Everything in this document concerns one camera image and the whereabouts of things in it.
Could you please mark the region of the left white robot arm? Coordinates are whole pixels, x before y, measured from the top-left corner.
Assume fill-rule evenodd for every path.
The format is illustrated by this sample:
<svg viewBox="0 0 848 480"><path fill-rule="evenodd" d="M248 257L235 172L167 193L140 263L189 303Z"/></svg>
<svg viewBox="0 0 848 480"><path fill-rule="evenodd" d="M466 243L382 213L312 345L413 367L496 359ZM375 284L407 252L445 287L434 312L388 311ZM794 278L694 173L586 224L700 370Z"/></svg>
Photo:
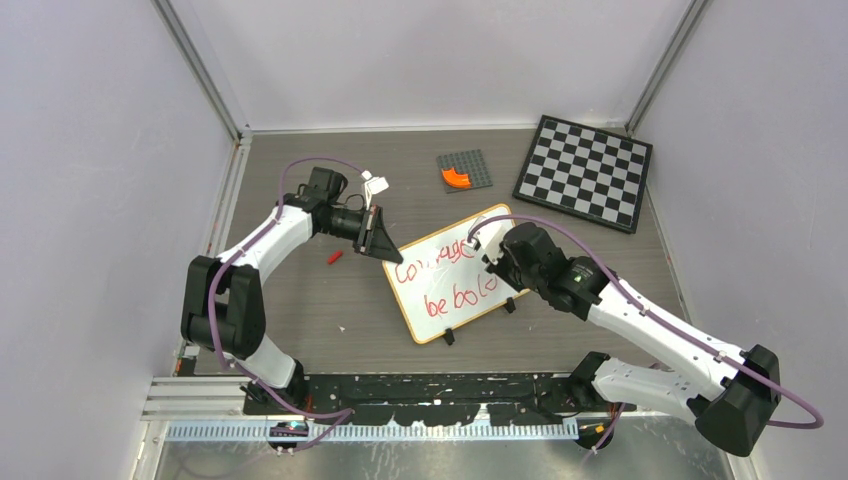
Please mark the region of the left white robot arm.
<svg viewBox="0 0 848 480"><path fill-rule="evenodd" d="M216 257L200 255L188 267L180 333L225 363L235 362L269 386L268 400L280 412L298 412L307 398L302 364L267 335L263 286L298 247L317 234L349 240L355 253L400 264L375 195L388 181L367 170L363 204L352 209L340 197L347 178L315 167L294 193L283 194L268 218L248 237Z"/></svg>

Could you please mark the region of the red marker cap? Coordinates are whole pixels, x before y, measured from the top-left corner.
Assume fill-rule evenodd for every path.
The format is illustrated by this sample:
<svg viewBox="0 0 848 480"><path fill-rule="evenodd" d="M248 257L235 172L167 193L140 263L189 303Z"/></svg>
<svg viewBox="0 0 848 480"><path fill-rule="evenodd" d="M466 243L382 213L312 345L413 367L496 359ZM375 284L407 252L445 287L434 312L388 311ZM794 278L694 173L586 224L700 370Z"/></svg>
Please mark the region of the red marker cap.
<svg viewBox="0 0 848 480"><path fill-rule="evenodd" d="M334 264L334 263L335 263L335 262L337 262L337 261L338 261L338 260L339 260L342 256L343 256L343 251L342 251L342 250L338 250L338 251L334 252L334 253L333 253L333 254L332 254L332 255L331 255L331 256L327 259L327 264L328 264L328 265L332 265L332 264Z"/></svg>

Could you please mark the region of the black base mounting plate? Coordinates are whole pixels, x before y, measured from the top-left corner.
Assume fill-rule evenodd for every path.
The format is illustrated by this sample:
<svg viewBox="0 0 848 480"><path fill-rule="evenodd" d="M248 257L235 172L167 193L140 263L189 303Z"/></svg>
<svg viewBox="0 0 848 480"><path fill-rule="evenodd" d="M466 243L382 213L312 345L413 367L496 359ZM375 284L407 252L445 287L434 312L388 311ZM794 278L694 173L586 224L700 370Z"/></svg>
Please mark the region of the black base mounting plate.
<svg viewBox="0 0 848 480"><path fill-rule="evenodd" d="M314 374L278 396L331 425L466 426L485 412L494 426L554 425L578 413L616 411L554 373Z"/></svg>

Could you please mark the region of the orange curved block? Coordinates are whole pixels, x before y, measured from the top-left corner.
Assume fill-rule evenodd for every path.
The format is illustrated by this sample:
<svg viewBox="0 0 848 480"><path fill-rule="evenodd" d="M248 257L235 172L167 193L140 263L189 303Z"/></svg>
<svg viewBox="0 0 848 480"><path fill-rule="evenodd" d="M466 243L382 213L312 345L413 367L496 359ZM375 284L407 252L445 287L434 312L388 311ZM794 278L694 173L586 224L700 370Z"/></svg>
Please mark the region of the orange curved block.
<svg viewBox="0 0 848 480"><path fill-rule="evenodd" d="M458 172L454 167L443 169L441 177L444 183L454 189L470 189L472 181L467 173Z"/></svg>

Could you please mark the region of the black white chessboard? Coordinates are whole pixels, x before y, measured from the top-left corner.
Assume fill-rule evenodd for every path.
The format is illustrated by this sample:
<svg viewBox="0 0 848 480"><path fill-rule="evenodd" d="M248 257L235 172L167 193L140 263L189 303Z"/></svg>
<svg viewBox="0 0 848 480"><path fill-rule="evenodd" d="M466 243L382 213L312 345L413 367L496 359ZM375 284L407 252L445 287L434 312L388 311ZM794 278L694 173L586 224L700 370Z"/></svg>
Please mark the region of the black white chessboard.
<svg viewBox="0 0 848 480"><path fill-rule="evenodd" d="M512 196L633 234L652 154L649 143L543 115Z"/></svg>

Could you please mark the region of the yellow framed whiteboard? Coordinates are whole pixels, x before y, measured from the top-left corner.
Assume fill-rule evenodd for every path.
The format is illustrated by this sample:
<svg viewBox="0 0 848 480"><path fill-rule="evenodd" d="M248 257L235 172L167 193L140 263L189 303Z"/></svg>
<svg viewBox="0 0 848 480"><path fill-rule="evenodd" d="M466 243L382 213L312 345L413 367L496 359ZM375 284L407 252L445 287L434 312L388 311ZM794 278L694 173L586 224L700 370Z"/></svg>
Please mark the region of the yellow framed whiteboard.
<svg viewBox="0 0 848 480"><path fill-rule="evenodd" d="M496 204L401 247L401 263L383 263L415 343L442 337L524 294L486 272L484 250L467 240L475 224L510 213L508 205Z"/></svg>

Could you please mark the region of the grey lego baseplate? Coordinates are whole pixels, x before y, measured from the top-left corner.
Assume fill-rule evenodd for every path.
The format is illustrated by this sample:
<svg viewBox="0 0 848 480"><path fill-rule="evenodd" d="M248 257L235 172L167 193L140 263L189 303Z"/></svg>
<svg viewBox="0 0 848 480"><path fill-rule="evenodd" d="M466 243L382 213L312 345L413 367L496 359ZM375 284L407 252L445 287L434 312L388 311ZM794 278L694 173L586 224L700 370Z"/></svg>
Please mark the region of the grey lego baseplate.
<svg viewBox="0 0 848 480"><path fill-rule="evenodd" d="M493 185L493 179L480 149L465 150L461 152L439 155L436 158L439 169L439 177L446 193L465 192L473 189L487 188ZM454 189L448 187L441 177L443 169L454 167L458 172L467 173L472 181L470 189Z"/></svg>

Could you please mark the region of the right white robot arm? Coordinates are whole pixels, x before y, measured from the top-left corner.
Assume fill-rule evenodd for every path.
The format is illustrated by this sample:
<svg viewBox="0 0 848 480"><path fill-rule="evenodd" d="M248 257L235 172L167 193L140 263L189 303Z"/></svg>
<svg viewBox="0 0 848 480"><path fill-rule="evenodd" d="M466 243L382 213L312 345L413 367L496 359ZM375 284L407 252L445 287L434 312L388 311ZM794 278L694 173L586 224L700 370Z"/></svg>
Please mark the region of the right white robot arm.
<svg viewBox="0 0 848 480"><path fill-rule="evenodd" d="M589 352L566 380L584 410L603 403L658 411L695 427L715 447L749 456L781 401L779 361L707 335L643 297L590 256L567 256L532 222L472 236L487 272L536 293L554 310L614 332L665 365L660 371Z"/></svg>

